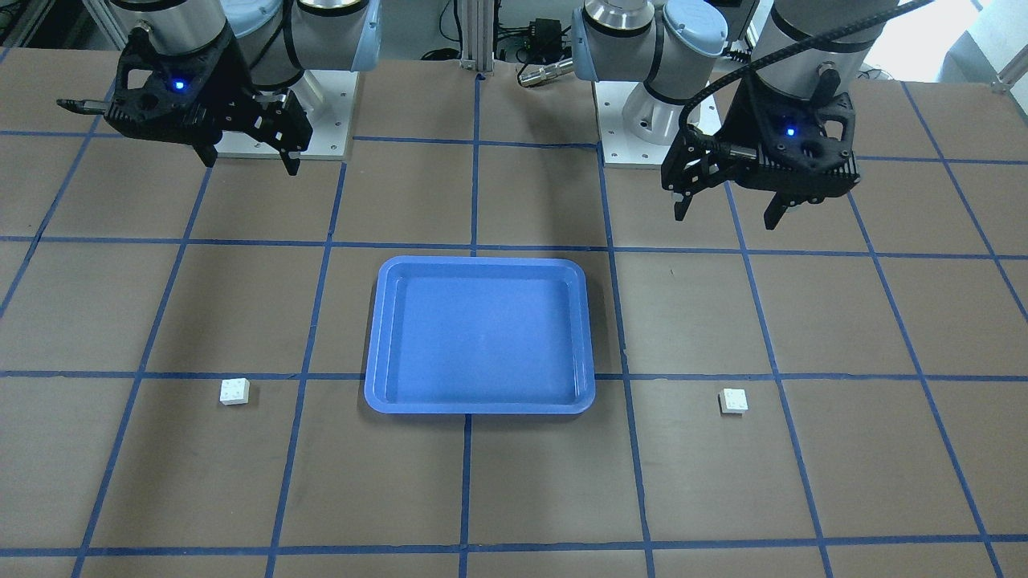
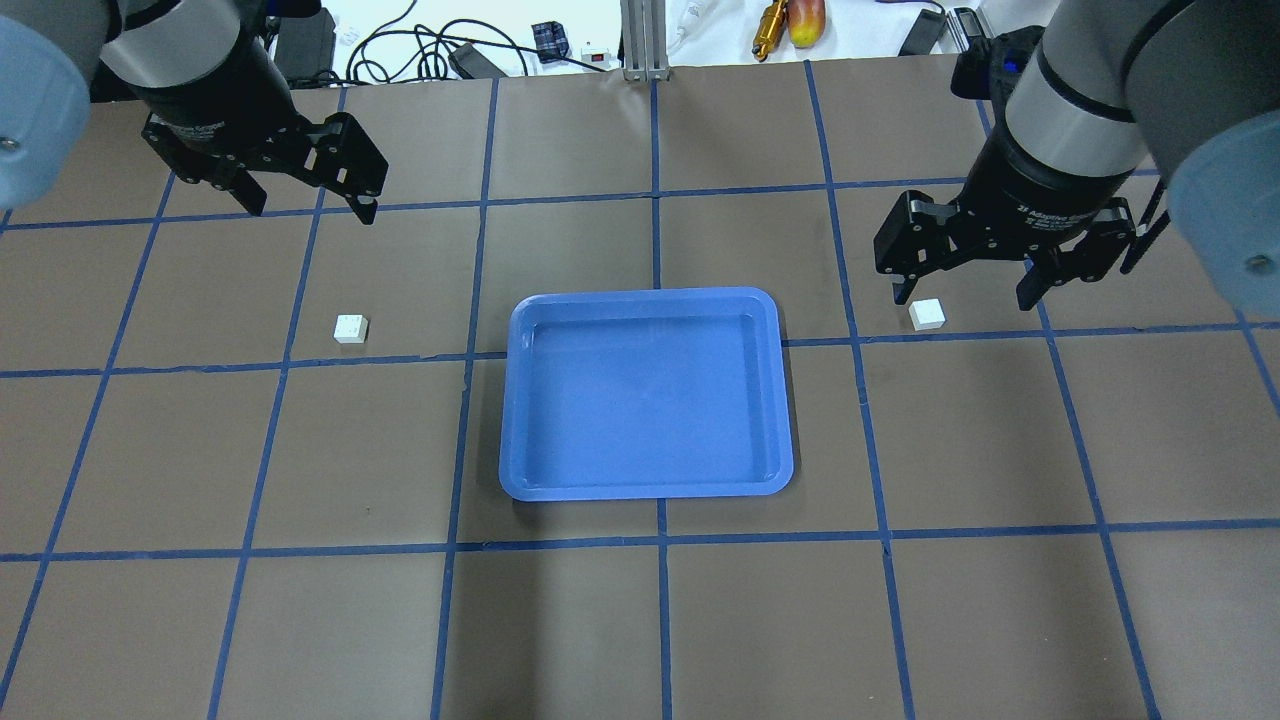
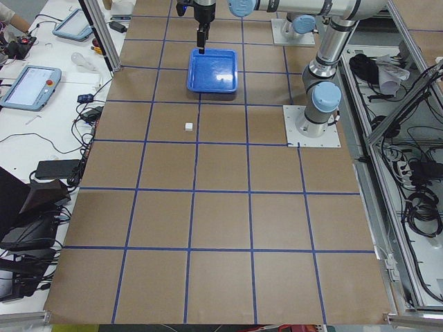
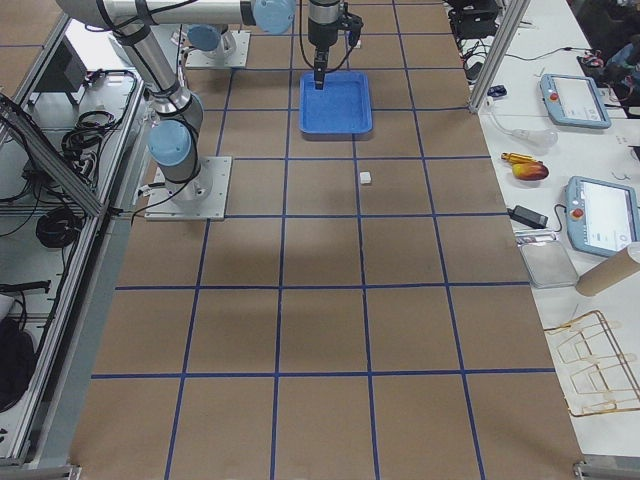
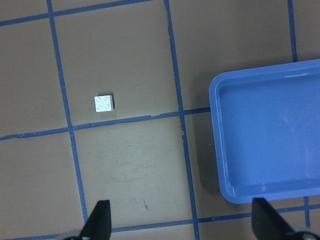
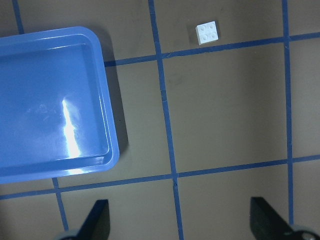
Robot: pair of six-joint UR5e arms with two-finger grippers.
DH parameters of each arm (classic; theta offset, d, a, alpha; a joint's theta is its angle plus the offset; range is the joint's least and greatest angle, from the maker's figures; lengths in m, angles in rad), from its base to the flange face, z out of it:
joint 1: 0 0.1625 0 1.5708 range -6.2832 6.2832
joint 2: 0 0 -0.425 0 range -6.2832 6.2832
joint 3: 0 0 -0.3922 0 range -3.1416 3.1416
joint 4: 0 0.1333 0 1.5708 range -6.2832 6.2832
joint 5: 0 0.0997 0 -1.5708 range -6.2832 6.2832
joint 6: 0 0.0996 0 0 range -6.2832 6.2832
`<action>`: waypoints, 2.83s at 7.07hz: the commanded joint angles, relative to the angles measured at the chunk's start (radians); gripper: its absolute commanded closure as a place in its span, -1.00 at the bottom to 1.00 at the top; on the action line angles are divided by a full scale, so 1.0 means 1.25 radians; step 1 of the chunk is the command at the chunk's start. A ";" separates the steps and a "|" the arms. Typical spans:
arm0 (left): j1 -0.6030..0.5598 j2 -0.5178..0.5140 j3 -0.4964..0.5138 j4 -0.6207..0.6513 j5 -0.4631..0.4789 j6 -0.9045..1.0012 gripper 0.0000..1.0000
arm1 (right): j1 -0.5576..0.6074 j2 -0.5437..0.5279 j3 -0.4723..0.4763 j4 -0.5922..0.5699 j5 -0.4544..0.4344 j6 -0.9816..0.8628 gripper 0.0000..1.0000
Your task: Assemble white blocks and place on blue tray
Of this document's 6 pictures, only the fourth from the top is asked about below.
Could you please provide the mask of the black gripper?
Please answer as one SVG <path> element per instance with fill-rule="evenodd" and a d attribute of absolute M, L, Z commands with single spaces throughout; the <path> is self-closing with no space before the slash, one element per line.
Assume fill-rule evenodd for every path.
<path fill-rule="evenodd" d="M 363 29 L 362 18 L 349 10 L 346 1 L 310 1 L 308 5 L 308 38 L 316 47 L 314 53 L 314 88 L 325 83 L 329 49 L 342 31 L 348 33 L 348 45 L 355 47 Z"/>

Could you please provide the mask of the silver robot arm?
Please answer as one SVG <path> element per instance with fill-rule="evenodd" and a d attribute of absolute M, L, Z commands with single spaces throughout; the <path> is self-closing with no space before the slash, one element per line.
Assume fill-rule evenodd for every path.
<path fill-rule="evenodd" d="M 236 41 L 227 24 L 192 24 L 187 38 L 192 47 L 209 56 L 229 56 L 236 50 Z"/>
<path fill-rule="evenodd" d="M 87 28 L 112 33 L 149 87 L 160 123 L 149 134 L 148 150 L 174 201 L 200 200 L 211 190 L 211 178 L 198 154 L 203 107 L 181 82 L 153 27 L 240 24 L 279 35 L 291 27 L 296 14 L 306 15 L 308 39 L 315 48 L 309 66 L 316 88 L 321 89 L 331 71 L 329 52 L 339 33 L 348 33 L 355 45 L 364 26 L 344 1 L 311 1 L 305 9 L 296 1 L 61 1 L 58 5 Z"/>

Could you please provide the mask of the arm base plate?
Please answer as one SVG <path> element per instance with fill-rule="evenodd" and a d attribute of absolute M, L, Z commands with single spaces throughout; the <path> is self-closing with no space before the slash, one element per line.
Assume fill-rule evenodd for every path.
<path fill-rule="evenodd" d="M 243 69 L 246 67 L 250 32 L 228 30 L 220 36 L 216 48 L 205 51 L 192 47 L 186 56 L 187 69 Z"/>
<path fill-rule="evenodd" d="M 176 196 L 180 186 L 169 182 L 153 189 L 144 211 L 150 221 L 216 220 L 225 218 L 233 158 L 206 156 L 200 158 L 200 172 Z"/>

